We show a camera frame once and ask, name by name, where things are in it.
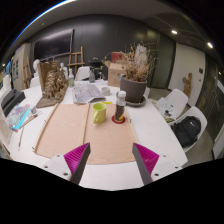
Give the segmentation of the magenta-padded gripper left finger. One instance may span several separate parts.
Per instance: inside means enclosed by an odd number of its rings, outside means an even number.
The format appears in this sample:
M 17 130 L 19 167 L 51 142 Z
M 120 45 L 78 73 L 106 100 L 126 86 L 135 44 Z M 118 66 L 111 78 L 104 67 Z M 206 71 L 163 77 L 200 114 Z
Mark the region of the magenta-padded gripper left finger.
M 78 185 L 90 152 L 90 144 L 85 143 L 64 155 L 56 154 L 42 169 Z

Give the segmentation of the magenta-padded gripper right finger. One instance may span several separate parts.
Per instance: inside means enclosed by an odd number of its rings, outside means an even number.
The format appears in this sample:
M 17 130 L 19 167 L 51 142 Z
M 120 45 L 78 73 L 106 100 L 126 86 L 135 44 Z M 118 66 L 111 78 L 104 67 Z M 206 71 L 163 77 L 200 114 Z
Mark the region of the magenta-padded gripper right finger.
M 132 153 L 144 185 L 182 169 L 168 155 L 159 155 L 138 143 L 133 144 Z

